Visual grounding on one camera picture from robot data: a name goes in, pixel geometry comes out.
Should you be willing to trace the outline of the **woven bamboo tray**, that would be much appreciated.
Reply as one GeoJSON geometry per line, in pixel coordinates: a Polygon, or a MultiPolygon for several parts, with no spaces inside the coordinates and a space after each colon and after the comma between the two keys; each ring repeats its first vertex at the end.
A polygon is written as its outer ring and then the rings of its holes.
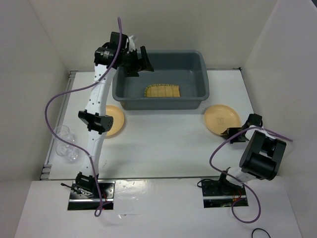
{"type": "Polygon", "coordinates": [[[144,91],[145,97],[180,97],[178,85],[153,84],[149,85],[144,91]]]}

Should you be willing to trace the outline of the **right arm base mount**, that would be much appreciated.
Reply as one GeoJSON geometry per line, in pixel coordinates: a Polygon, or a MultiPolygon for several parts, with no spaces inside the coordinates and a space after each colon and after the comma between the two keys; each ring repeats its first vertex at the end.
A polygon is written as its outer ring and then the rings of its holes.
{"type": "Polygon", "coordinates": [[[237,207],[249,206],[244,187],[220,185],[218,180],[210,178],[200,180],[197,187],[202,190],[204,208],[231,207],[234,202],[237,207]]]}

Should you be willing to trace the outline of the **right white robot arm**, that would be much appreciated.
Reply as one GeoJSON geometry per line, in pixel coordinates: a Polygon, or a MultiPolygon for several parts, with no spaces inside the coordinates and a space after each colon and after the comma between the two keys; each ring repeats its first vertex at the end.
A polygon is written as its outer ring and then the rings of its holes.
{"type": "Polygon", "coordinates": [[[241,157],[239,166],[229,167],[225,170],[238,178],[239,181],[228,175],[220,175],[217,189],[223,195],[228,195],[242,187],[242,183],[251,180],[274,179],[287,145],[286,142],[258,129],[246,131],[230,140],[231,144],[236,142],[248,142],[248,145],[241,157]]]}

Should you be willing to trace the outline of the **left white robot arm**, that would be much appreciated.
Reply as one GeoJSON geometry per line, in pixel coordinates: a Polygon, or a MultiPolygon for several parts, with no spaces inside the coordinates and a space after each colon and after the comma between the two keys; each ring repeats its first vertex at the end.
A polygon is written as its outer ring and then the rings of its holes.
{"type": "Polygon", "coordinates": [[[110,86],[118,68],[127,76],[137,77],[140,71],[153,71],[146,48],[137,53],[135,36],[112,32],[110,41],[95,51],[95,78],[89,100],[79,119],[88,129],[88,143],[85,154],[88,161],[75,179],[77,188],[87,198],[99,195],[99,159],[106,134],[113,126],[113,117],[106,115],[106,101],[110,86]]]}

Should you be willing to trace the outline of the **clear plastic cup front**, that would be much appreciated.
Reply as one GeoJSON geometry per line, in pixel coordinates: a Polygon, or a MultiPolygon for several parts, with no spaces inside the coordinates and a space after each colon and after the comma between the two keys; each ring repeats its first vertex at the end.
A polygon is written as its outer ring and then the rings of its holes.
{"type": "Polygon", "coordinates": [[[66,144],[64,142],[59,142],[55,149],[56,153],[66,159],[69,162],[78,161],[78,150],[76,147],[66,144]]]}

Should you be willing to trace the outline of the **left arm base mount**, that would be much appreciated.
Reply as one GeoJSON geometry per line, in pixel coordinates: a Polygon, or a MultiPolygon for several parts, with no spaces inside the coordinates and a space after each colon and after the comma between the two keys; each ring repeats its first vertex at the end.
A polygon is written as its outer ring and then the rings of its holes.
{"type": "MultiPolygon", "coordinates": [[[[75,181],[73,181],[71,185],[65,183],[61,183],[60,185],[70,189],[67,210],[96,210],[100,205],[100,196],[96,188],[94,191],[88,191],[78,187],[75,184],[75,181]]],[[[103,204],[102,210],[112,210],[114,204],[115,181],[100,180],[99,187],[103,204]]]]}

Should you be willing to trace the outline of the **tan plastic plate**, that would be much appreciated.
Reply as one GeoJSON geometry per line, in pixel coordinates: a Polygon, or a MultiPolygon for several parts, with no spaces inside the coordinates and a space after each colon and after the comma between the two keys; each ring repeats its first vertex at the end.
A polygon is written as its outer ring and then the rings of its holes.
{"type": "Polygon", "coordinates": [[[209,131],[219,136],[230,127],[241,127],[239,115],[226,105],[210,106],[204,113],[204,122],[209,131]]]}
{"type": "Polygon", "coordinates": [[[122,109],[113,105],[106,106],[106,114],[113,117],[112,128],[106,134],[106,139],[108,139],[121,133],[125,123],[125,116],[122,109]]]}

